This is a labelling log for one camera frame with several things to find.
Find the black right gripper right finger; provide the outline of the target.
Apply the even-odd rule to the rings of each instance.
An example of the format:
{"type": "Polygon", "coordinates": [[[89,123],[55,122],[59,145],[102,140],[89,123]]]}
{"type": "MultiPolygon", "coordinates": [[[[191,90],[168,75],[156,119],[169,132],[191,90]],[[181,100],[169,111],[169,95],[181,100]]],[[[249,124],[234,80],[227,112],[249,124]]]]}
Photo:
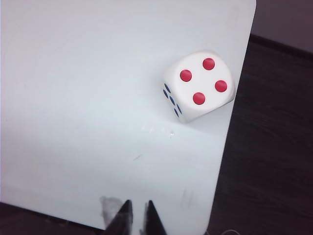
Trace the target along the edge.
{"type": "Polygon", "coordinates": [[[144,218],[144,234],[167,235],[152,200],[149,200],[146,206],[144,218]]]}

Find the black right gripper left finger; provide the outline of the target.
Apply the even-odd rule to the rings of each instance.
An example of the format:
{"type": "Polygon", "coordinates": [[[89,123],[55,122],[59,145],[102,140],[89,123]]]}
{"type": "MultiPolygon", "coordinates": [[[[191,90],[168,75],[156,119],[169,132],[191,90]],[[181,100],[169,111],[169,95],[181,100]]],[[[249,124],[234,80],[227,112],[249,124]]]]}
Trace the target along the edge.
{"type": "Polygon", "coordinates": [[[133,224],[133,207],[131,200],[127,200],[115,215],[111,223],[104,230],[104,235],[130,235],[133,224]]]}

